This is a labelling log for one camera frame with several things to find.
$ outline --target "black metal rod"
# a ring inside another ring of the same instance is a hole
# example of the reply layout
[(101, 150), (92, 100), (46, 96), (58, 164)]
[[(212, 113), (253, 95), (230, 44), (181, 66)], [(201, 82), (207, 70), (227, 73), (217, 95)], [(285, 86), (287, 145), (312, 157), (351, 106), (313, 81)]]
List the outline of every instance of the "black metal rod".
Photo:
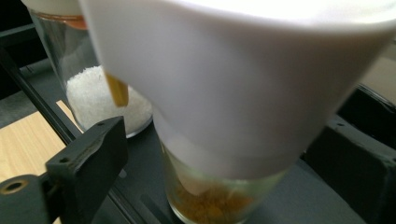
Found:
[(64, 125), (64, 123), (53, 112), (44, 99), (38, 94), (33, 86), (23, 77), (20, 69), (11, 59), (4, 48), (0, 47), (0, 64), (15, 83), (23, 90), (26, 96), (32, 101), (37, 110), (41, 113), (47, 123), (51, 126), (61, 140), (66, 144), (73, 142), (76, 137)]

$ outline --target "brown sediment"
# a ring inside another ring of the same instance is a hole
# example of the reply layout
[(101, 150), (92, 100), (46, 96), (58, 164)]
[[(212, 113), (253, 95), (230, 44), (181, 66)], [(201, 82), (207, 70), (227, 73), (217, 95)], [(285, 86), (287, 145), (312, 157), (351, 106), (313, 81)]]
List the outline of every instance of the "brown sediment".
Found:
[(225, 187), (216, 186), (193, 195), (180, 184), (175, 195), (170, 195), (171, 204), (185, 218), (202, 224), (230, 224), (244, 219), (243, 214), (253, 202), (249, 196), (231, 192)]

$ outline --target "white crystalline powder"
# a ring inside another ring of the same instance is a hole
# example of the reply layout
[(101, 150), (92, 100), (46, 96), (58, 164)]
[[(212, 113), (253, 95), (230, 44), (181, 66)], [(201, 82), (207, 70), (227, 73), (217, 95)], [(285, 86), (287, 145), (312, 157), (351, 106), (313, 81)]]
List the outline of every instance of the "white crystalline powder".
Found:
[(128, 106), (116, 107), (101, 66), (85, 69), (66, 84), (67, 100), (83, 131), (101, 120), (116, 116), (124, 116), (127, 135), (144, 128), (152, 116), (151, 103), (131, 87), (128, 91)]

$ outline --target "wooden surface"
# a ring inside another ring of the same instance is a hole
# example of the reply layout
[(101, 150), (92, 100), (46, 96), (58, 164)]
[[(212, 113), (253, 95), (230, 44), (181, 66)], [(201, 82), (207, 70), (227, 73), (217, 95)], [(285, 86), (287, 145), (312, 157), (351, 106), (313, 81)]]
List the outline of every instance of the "wooden surface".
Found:
[[(63, 102), (57, 105), (73, 120)], [(0, 129), (0, 182), (17, 175), (41, 175), (45, 163), (64, 143), (39, 112)]]

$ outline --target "clear glass container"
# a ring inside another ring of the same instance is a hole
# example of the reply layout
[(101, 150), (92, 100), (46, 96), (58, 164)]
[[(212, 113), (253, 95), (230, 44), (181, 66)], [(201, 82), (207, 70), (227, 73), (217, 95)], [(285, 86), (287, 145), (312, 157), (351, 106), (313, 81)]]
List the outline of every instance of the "clear glass container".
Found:
[(188, 224), (245, 222), (287, 172), (251, 180), (219, 178), (192, 169), (162, 146), (168, 202)]
[(82, 16), (48, 15), (32, 9), (30, 14), (62, 83), (66, 103), (82, 131), (98, 121), (116, 116), (124, 116), (127, 137), (136, 135), (150, 124), (150, 102), (131, 87), (128, 87), (128, 105), (115, 106)]

